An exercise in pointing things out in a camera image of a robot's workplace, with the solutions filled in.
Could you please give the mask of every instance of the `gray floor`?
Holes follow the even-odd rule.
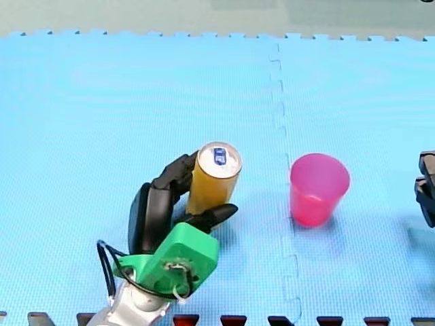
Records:
[[[268,33],[435,35],[435,1],[421,0],[0,0],[0,36],[38,29],[109,33],[177,31],[247,36]]]

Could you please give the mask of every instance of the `can lid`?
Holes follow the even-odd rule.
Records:
[[[198,162],[204,172],[219,179],[235,176],[242,167],[238,151],[219,141],[206,144],[198,153]]]

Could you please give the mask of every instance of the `black cable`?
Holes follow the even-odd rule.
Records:
[[[127,256],[127,254],[125,254],[121,251],[118,251],[115,248],[106,244],[104,241],[99,240],[97,242],[97,250],[99,253],[100,260],[101,260],[101,265],[103,267],[103,272],[104,272],[106,285],[107,285],[107,291],[109,293],[109,296],[114,296],[116,294],[116,284],[115,284],[115,280],[114,280],[114,274],[110,268],[109,260],[107,258],[107,254],[105,252],[106,249],[107,249],[107,251],[109,251],[109,254],[111,255],[112,259],[114,260],[114,263],[115,263],[119,273],[122,275],[122,277],[129,284],[136,287],[140,291],[146,292],[146,293],[151,294],[151,295],[155,295],[157,297],[163,297],[165,299],[170,299],[170,300],[177,299],[177,297],[175,297],[173,294],[166,294],[166,293],[159,293],[156,291],[152,291],[152,290],[146,289],[145,287],[142,287],[140,284],[133,281],[130,278],[130,276],[124,271],[124,268],[121,266],[121,263],[119,262],[118,258],[116,257],[117,255],[119,255],[121,257],[125,257],[125,256]],[[183,266],[183,267],[184,267],[183,270],[186,274],[186,281],[187,281],[188,288],[189,288],[187,294],[182,296],[182,298],[186,299],[193,292],[193,277],[192,277],[191,271],[188,268],[186,268],[185,266]]]
[[[109,297],[114,297],[116,294],[115,278],[114,274],[111,272],[110,263],[105,252],[104,242],[101,240],[97,242],[97,251],[101,261],[101,267],[103,268],[104,278],[106,280],[107,293],[109,294]]]

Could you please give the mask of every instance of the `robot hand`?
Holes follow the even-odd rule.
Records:
[[[415,195],[429,227],[435,227],[435,151],[420,154],[420,172],[415,180]]]
[[[238,208],[223,204],[172,220],[173,206],[190,189],[196,155],[180,156],[138,191],[128,223],[130,255],[98,241],[110,305],[88,326],[151,325],[172,302],[185,302],[215,269],[219,244],[209,234]],[[118,290],[114,274],[124,279]]]

